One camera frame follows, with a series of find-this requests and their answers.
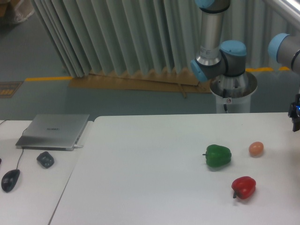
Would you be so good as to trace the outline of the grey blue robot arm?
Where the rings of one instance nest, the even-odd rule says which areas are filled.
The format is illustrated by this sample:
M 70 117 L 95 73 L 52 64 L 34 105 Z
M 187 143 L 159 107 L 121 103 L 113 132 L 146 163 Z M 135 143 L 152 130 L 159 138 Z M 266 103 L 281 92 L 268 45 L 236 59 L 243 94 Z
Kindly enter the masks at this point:
M 284 19 L 300 30 L 299 0 L 263 0 Z M 200 82 L 210 81 L 216 98 L 217 113 L 249 113 L 251 96 L 257 90 L 254 75 L 246 72 L 247 50 L 244 43 L 227 40 L 220 43 L 225 11 L 230 0 L 195 0 L 202 11 L 201 47 L 191 60 L 192 72 Z M 268 54 L 276 62 L 300 74 L 300 37 L 277 34 L 270 41 Z M 300 94 L 289 106 L 293 132 L 300 130 Z

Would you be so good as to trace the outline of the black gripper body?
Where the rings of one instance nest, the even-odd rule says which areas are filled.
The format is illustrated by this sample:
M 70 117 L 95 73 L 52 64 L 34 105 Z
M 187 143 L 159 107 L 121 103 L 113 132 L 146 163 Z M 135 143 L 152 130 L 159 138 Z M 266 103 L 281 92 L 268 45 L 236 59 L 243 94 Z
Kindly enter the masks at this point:
M 295 95 L 295 101 L 289 106 L 288 117 L 292 119 L 292 131 L 296 132 L 300 129 L 300 95 Z

